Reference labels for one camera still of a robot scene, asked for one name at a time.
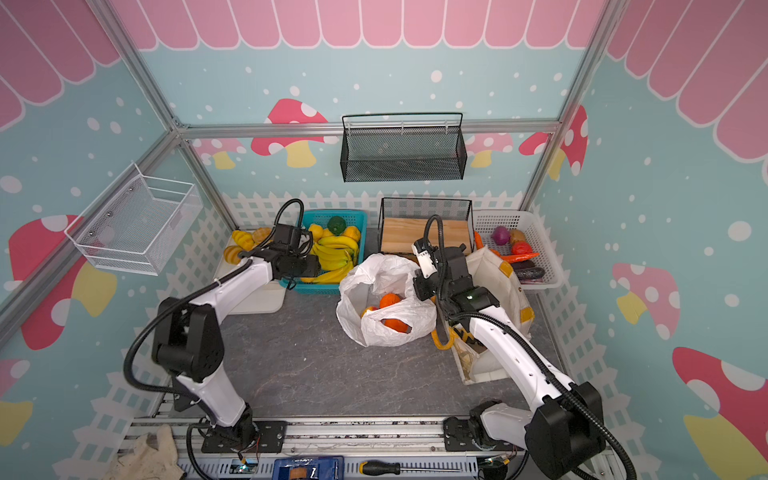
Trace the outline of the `orange fruit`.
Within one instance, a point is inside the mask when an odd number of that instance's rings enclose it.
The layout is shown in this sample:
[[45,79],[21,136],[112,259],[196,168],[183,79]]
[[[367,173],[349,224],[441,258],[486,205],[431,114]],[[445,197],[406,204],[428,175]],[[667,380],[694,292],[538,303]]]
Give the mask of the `orange fruit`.
[[395,294],[395,293],[388,293],[388,294],[384,295],[381,298],[381,300],[379,302],[379,308],[380,309],[387,308],[387,307],[395,305],[395,304],[397,304],[397,303],[399,303],[401,301],[402,301],[402,298],[401,298],[400,295]]
[[409,334],[412,331],[412,327],[407,323],[394,318],[383,319],[382,324],[398,333]]

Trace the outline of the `white canvas tote bag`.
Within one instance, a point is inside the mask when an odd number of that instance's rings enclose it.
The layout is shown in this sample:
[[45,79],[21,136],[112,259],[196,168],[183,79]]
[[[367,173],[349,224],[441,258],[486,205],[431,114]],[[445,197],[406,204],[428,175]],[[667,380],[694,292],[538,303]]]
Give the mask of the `white canvas tote bag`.
[[462,381],[510,378],[524,388],[533,385],[540,373],[528,335],[535,314],[512,265],[486,248],[465,255],[474,284],[487,288],[498,306],[469,314],[442,312]]

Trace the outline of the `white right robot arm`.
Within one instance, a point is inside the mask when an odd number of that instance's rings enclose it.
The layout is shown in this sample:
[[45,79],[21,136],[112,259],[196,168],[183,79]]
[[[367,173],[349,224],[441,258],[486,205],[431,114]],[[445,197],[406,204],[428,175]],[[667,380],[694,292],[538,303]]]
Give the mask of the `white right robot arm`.
[[480,437],[523,448],[550,479],[589,473],[582,464],[611,448],[629,479],[638,476],[629,454],[603,420],[602,397],[590,383],[575,383],[554,367],[519,331],[488,288],[476,284],[460,247],[434,246],[427,238],[414,243],[419,270],[417,296],[435,298],[451,324],[480,341],[515,382],[529,409],[516,413],[491,403],[480,412]]

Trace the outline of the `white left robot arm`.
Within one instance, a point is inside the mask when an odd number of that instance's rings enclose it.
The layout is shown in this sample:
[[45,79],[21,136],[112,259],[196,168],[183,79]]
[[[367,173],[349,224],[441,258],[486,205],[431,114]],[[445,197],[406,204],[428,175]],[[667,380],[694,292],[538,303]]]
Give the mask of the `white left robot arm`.
[[[127,383],[137,389],[184,396],[199,406],[208,423],[203,429],[233,450],[246,450],[259,438],[252,409],[240,397],[224,368],[225,347],[220,325],[232,309],[274,280],[317,273],[310,254],[312,234],[299,226],[277,223],[267,238],[242,254],[236,268],[184,298],[161,302],[129,347],[123,363]],[[172,376],[170,387],[140,381],[135,356],[152,339],[151,360]]]

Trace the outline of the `white plastic grocery bag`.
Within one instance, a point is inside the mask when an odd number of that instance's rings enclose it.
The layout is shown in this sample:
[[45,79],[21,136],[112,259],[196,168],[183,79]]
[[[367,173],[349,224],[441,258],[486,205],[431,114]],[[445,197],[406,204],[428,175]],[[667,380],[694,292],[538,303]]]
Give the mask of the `white plastic grocery bag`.
[[341,281],[336,317],[362,347],[398,347],[430,335],[437,311],[415,291],[415,262],[373,254]]

